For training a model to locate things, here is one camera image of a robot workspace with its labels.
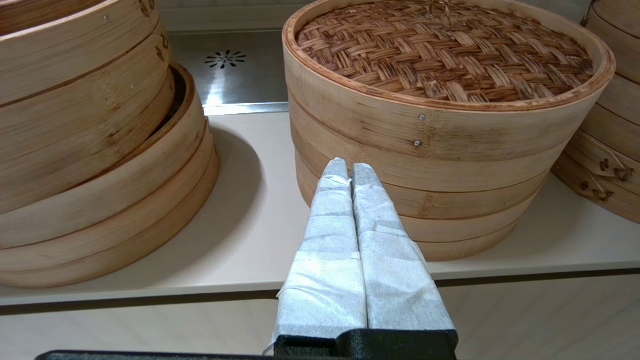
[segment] white wall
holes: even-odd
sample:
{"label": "white wall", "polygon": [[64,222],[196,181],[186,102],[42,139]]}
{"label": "white wall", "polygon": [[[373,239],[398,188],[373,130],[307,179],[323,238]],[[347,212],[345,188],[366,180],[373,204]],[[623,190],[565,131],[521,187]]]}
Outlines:
{"label": "white wall", "polygon": [[[156,0],[160,9],[235,8],[256,6],[292,6],[301,8],[311,0]],[[522,2],[558,13],[579,22],[589,8],[590,0],[523,0]]]}

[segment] drain holes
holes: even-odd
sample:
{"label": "drain holes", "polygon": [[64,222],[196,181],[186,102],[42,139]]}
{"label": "drain holes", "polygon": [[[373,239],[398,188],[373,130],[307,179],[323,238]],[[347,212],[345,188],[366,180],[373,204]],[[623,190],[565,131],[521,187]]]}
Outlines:
{"label": "drain holes", "polygon": [[242,51],[236,51],[232,54],[231,50],[227,50],[224,54],[216,53],[215,56],[207,56],[208,60],[204,63],[211,64],[209,67],[212,69],[224,69],[227,65],[230,65],[231,67],[238,66],[238,63],[243,63],[245,58],[246,55],[244,55]]}

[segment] shelf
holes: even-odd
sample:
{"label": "shelf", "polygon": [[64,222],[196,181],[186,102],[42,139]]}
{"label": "shelf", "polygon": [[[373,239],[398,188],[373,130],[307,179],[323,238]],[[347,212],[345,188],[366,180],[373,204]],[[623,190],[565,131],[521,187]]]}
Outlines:
{"label": "shelf", "polygon": [[[212,117],[218,184],[192,221],[149,257],[111,275],[44,290],[0,287],[0,306],[279,289],[309,209],[296,184],[288,113]],[[516,231],[478,256],[430,263],[434,279],[640,268],[640,225],[555,177]]]}

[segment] bamboo steamer basket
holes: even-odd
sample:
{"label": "bamboo steamer basket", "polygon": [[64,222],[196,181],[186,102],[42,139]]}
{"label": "bamboo steamer basket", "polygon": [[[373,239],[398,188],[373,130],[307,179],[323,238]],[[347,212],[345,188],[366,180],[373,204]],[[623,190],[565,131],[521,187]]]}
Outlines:
{"label": "bamboo steamer basket", "polygon": [[[305,202],[311,206],[319,177],[315,176],[311,170],[307,168],[306,164],[302,162],[298,154],[296,154],[296,173],[300,193],[302,194],[303,199],[305,199]],[[415,226],[412,227],[412,223],[409,223],[407,226],[406,217],[400,216],[400,219],[407,235],[410,238],[414,239],[417,236],[421,236],[423,229]],[[518,221],[515,221],[504,229],[478,238],[448,242],[416,241],[416,244],[423,252],[427,261],[446,261],[467,258],[496,246],[511,234],[517,223]]]}
{"label": "bamboo steamer basket", "polygon": [[173,99],[164,27],[95,72],[0,106],[0,214],[95,177],[140,146]]}
{"label": "bamboo steamer basket", "polygon": [[553,171],[574,192],[614,214],[640,224],[640,195],[592,174],[567,153],[560,156]]}
{"label": "bamboo steamer basket", "polygon": [[106,0],[34,28],[0,36],[0,106],[66,85],[149,37],[154,0]]}
{"label": "bamboo steamer basket", "polygon": [[[292,117],[294,116],[294,106],[294,104],[290,106]],[[291,134],[296,147],[296,161],[304,159],[305,166],[319,178],[330,159],[302,137],[293,126]],[[353,167],[355,162],[357,160],[348,159],[349,167]],[[381,178],[384,177],[383,175],[386,174],[378,173]],[[498,213],[510,209],[513,204],[524,202],[542,187],[547,176],[548,169],[545,169],[544,172],[531,180],[486,192],[428,192],[384,182],[383,185],[389,197],[394,200],[396,210],[400,215],[413,218],[447,219],[455,214],[458,218],[468,218]]]}
{"label": "bamboo steamer basket", "polygon": [[212,154],[206,171],[190,194],[165,217],[117,245],[86,258],[35,270],[0,272],[0,284],[20,288],[71,285],[125,268],[164,245],[185,228],[215,186],[219,161]]}
{"label": "bamboo steamer basket", "polygon": [[104,175],[0,215],[0,249],[59,238],[112,217],[156,191],[190,159],[207,122],[193,78],[180,65],[173,71],[177,90],[170,120]]}
{"label": "bamboo steamer basket", "polygon": [[609,24],[640,38],[640,1],[638,0],[596,0],[592,2],[593,11]]}
{"label": "bamboo steamer basket", "polygon": [[[191,92],[195,92],[193,82],[189,85]],[[200,112],[200,124],[205,123],[202,105],[195,106]],[[198,149],[167,182],[144,199],[80,231],[41,243],[0,250],[0,283],[49,287],[91,279],[146,256],[175,236],[206,200],[220,166],[210,128],[199,128]],[[162,140],[144,153],[156,152],[156,145]]]}
{"label": "bamboo steamer basket", "polygon": [[58,20],[103,0],[0,0],[0,36]]}
{"label": "bamboo steamer basket", "polygon": [[[381,15],[385,11],[376,13],[378,17],[373,20],[367,13],[368,8],[393,7],[394,3],[402,4],[387,11],[394,16],[388,22],[386,15]],[[334,18],[322,17],[360,4],[369,4],[367,10],[360,12],[358,8]],[[434,19],[445,18],[443,6],[453,9],[447,19],[453,24],[455,16],[477,20],[480,15],[471,10],[456,13],[456,6],[466,4],[492,9],[482,10],[482,21],[488,28],[477,31],[491,33],[491,37],[495,28],[504,25],[511,37],[491,38],[494,43],[487,45],[480,32],[464,33],[468,29],[461,29],[455,37],[447,38],[438,30],[438,24],[432,26],[431,22],[437,21]],[[317,177],[334,157],[345,159],[349,166],[356,162],[370,164],[396,204],[412,239],[419,243],[445,243],[432,254],[432,259],[445,260],[476,254],[513,230],[551,166],[613,77],[615,60],[609,48],[584,28],[524,4],[459,0],[434,7],[440,13],[428,18],[430,15],[424,15],[429,8],[426,1],[381,4],[371,0],[321,0],[289,19],[283,40],[291,133],[299,157],[296,168],[301,168],[298,177],[304,171]],[[496,15],[495,10],[503,13]],[[516,88],[522,84],[517,79],[511,83],[517,86],[503,90],[466,92],[460,84],[456,87],[421,78],[421,74],[428,76],[429,72],[438,71],[434,69],[444,68],[439,74],[465,71],[489,77],[487,74],[496,71],[493,67],[479,69],[473,65],[477,61],[452,54],[488,51],[485,57],[484,53],[478,56],[483,61],[491,59],[487,60],[489,63],[496,59],[511,61],[511,65],[505,65],[507,68],[518,62],[520,66],[530,66],[528,54],[520,54],[518,60],[512,50],[502,47],[507,41],[517,41],[514,49],[518,51],[523,49],[518,46],[524,46],[523,40],[513,34],[516,30],[510,28],[512,24],[505,20],[512,15],[506,13],[535,19],[577,41],[593,61],[593,77],[567,73],[563,91],[558,91],[557,83],[546,85],[556,94],[548,98],[538,98],[541,93],[518,92]],[[554,41],[571,53],[567,50],[570,40],[562,39]],[[549,38],[537,43],[531,40],[530,45],[544,43],[549,46],[548,53],[564,61],[563,54],[558,54],[550,42]],[[562,64],[555,66],[565,69]],[[538,76],[541,74],[531,78],[540,79]],[[573,83],[573,88],[566,88],[568,83]],[[473,102],[482,96],[486,96],[485,100],[498,96],[503,102]],[[313,178],[309,176],[307,182],[313,183]]]}
{"label": "bamboo steamer basket", "polygon": [[[302,180],[305,184],[305,191],[311,193],[312,199],[320,176],[313,173],[297,153],[296,173],[299,181]],[[412,238],[428,238],[431,243],[464,241],[474,238],[477,233],[491,234],[513,224],[529,207],[536,193],[537,189],[516,206],[483,217],[431,220],[400,215],[400,219],[407,234]]]}
{"label": "bamboo steamer basket", "polygon": [[581,129],[610,148],[640,160],[640,121],[623,119],[599,104],[593,107]]}
{"label": "bamboo steamer basket", "polygon": [[640,1],[592,3],[583,25],[610,46],[618,73],[554,167],[573,191],[634,222],[640,220]]}
{"label": "bamboo steamer basket", "polygon": [[629,35],[603,20],[591,9],[583,21],[584,26],[597,34],[616,56],[617,72],[632,81],[640,82],[640,38]]}
{"label": "bamboo steamer basket", "polygon": [[590,173],[640,195],[640,162],[620,154],[583,130],[578,130],[564,152]]}
{"label": "bamboo steamer basket", "polygon": [[617,116],[640,125],[638,99],[640,99],[640,85],[615,75],[598,99],[598,104]]}

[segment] wooden rim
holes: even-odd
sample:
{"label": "wooden rim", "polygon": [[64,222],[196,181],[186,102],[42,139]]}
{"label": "wooden rim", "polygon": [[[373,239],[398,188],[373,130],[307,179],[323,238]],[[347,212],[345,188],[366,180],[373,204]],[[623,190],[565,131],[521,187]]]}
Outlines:
{"label": "wooden rim", "polygon": [[566,153],[560,156],[552,171],[575,193],[614,214],[640,224],[640,195],[629,192],[603,177],[593,175]]}
{"label": "wooden rim", "polygon": [[[296,163],[296,173],[303,197],[310,204],[313,199],[315,186],[319,177],[313,174],[302,161]],[[535,194],[506,211],[483,217],[468,219],[432,220],[405,217],[400,215],[404,230],[416,242],[450,243],[475,239],[493,234],[515,223],[529,207]]]}
{"label": "wooden rim", "polygon": [[208,129],[191,159],[149,196],[105,221],[75,233],[0,250],[0,272],[36,270],[70,263],[135,237],[178,206],[196,187],[208,168],[218,166],[214,148],[213,135]]}
{"label": "wooden rim", "polygon": [[640,81],[640,69],[637,66],[640,60],[640,38],[629,35],[609,24],[593,9],[587,15],[585,27],[609,45],[616,57],[618,64],[616,72],[618,74],[633,81]]}
{"label": "wooden rim", "polygon": [[156,191],[182,168],[200,145],[207,122],[193,78],[180,66],[174,69],[175,102],[180,107],[161,130],[162,137],[147,140],[141,145],[145,151],[103,176],[0,215],[0,249],[55,239],[97,224]]}
{"label": "wooden rim", "polygon": [[554,97],[553,99],[545,100],[533,100],[533,101],[520,101],[520,102],[508,102],[497,104],[472,104],[472,103],[451,103],[446,101],[437,101],[430,99],[418,99],[412,96],[397,94],[393,92],[387,92],[384,90],[375,89],[363,84],[357,83],[346,79],[341,76],[336,76],[332,71],[324,68],[313,59],[309,58],[303,53],[297,43],[296,34],[298,31],[308,23],[310,20],[316,17],[326,14],[337,8],[344,8],[347,6],[353,6],[364,3],[374,3],[384,0],[320,0],[316,1],[296,12],[284,26],[283,29],[283,41],[285,47],[285,53],[292,56],[296,61],[304,64],[308,69],[311,69],[314,73],[324,77],[325,81],[331,81],[334,85],[344,86],[350,88],[356,92],[367,94],[371,97],[378,97],[380,99],[397,101],[403,104],[411,104],[414,106],[425,106],[429,108],[439,108],[445,110],[470,110],[470,111],[522,111],[522,110],[535,110],[535,109],[547,109],[556,106],[564,106],[573,101],[578,101],[585,97],[596,95],[601,88],[606,86],[611,76],[615,71],[614,56],[609,48],[599,38],[594,37],[588,31],[570,22],[569,20],[559,15],[553,14],[546,10],[535,8],[522,3],[516,3],[505,0],[452,0],[453,3],[468,3],[483,8],[498,9],[507,12],[512,12],[517,16],[534,18],[541,22],[543,26],[546,26],[554,31],[564,33],[574,38],[578,43],[583,45],[589,56],[597,66],[597,71],[594,77],[586,84],[567,92],[563,95]]}
{"label": "wooden rim", "polygon": [[86,258],[49,268],[0,272],[0,283],[19,288],[52,288],[95,279],[125,268],[151,254],[185,228],[207,201],[218,178],[220,162],[211,156],[207,171],[193,191],[169,214],[125,241]]}
{"label": "wooden rim", "polygon": [[289,102],[289,112],[293,142],[305,161],[314,157],[310,149],[316,149],[330,159],[368,163],[384,183],[431,192],[481,192],[523,183],[547,171],[569,141],[567,138],[550,151],[520,160],[438,161],[353,141],[316,122],[294,100]]}
{"label": "wooden rim", "polygon": [[0,214],[97,176],[152,134],[175,90],[163,34],[160,24],[107,67],[0,108]]}
{"label": "wooden rim", "polygon": [[[304,139],[299,139],[308,149]],[[301,161],[311,173],[320,178],[330,159],[317,151],[312,154],[313,156],[303,159],[296,151],[296,164]],[[548,174],[549,171],[546,170],[524,183],[485,192],[426,192],[387,183],[383,185],[400,215],[430,219],[474,218],[499,213],[513,207],[514,204],[522,203],[545,184]]]}
{"label": "wooden rim", "polygon": [[80,12],[102,0],[0,0],[0,36]]}
{"label": "wooden rim", "polygon": [[593,1],[593,11],[604,21],[630,35],[640,38],[640,4],[634,0]]}
{"label": "wooden rim", "polygon": [[0,37],[0,106],[75,81],[146,39],[154,0],[105,0],[60,20]]}
{"label": "wooden rim", "polygon": [[[311,187],[306,184],[305,180],[301,177],[300,174],[297,175],[297,178],[300,193],[305,199],[305,202],[309,206],[311,206],[311,202],[314,198],[314,192],[313,190],[311,190]],[[513,224],[507,226],[502,230],[496,231],[493,234],[480,236],[475,239],[442,243],[427,243],[415,241],[415,243],[416,245],[418,245],[418,248],[420,248],[422,254],[424,255],[424,258],[427,261],[448,261],[462,259],[479,254],[496,246],[507,236],[509,236],[509,234],[511,234],[516,225],[517,222],[514,222]]]}
{"label": "wooden rim", "polygon": [[578,130],[564,152],[592,174],[640,195],[640,162],[620,154],[582,130]]}
{"label": "wooden rim", "polygon": [[596,104],[580,128],[608,147],[640,160],[640,126],[633,122]]}
{"label": "wooden rim", "polygon": [[640,84],[615,75],[602,92],[598,104],[617,116],[640,126]]}

